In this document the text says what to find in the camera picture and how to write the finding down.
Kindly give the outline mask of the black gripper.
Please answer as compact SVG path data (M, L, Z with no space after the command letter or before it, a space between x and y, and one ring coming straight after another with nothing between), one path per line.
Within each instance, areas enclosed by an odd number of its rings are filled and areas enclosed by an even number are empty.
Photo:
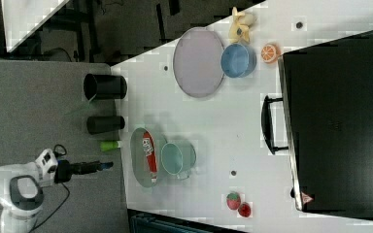
M59 160L55 171L55 183L67 183L73 175L92 174L97 171L108 170L114 166L113 162L81 162L72 165L68 160Z

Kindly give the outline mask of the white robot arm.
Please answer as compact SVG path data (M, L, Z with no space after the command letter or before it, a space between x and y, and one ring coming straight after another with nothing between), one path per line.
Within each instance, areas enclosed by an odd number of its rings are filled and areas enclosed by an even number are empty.
M73 175L86 175L114 166L113 162L79 162L57 160L45 174L35 163L0 167L0 233L30 233L38 227L43 210L43 188L67 183Z

